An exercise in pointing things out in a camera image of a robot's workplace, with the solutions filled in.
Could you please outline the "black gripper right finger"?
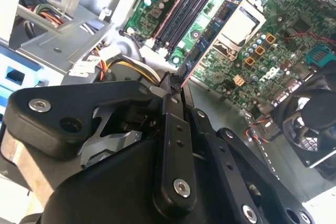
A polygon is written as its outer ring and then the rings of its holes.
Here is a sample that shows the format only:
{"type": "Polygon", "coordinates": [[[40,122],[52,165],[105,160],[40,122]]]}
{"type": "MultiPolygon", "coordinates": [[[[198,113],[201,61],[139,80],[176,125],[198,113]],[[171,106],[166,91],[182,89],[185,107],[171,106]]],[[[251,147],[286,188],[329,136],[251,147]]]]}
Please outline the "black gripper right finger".
{"type": "Polygon", "coordinates": [[[182,101],[192,134],[204,152],[215,196],[227,223],[312,223],[312,216],[230,129],[214,131],[208,116],[194,107],[188,84],[182,101]]]}

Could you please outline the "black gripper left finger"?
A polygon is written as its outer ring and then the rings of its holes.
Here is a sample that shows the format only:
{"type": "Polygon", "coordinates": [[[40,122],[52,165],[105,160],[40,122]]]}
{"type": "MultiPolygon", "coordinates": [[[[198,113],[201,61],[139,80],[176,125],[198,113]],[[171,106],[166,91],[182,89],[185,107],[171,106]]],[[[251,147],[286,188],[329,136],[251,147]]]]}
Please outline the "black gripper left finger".
{"type": "Polygon", "coordinates": [[[143,107],[163,101],[184,108],[169,75],[155,88],[131,80],[18,90],[4,115],[4,155],[45,209],[66,179],[145,140],[144,126],[157,121],[143,107]]]}

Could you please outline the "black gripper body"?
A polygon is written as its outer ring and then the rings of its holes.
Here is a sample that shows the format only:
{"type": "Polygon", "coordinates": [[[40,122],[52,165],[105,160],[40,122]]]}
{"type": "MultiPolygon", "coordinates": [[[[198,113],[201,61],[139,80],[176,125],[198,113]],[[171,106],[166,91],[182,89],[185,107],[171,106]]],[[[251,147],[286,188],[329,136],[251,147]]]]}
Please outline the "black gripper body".
{"type": "Polygon", "coordinates": [[[143,110],[146,139],[66,179],[41,223],[227,223],[183,105],[143,110]]]}

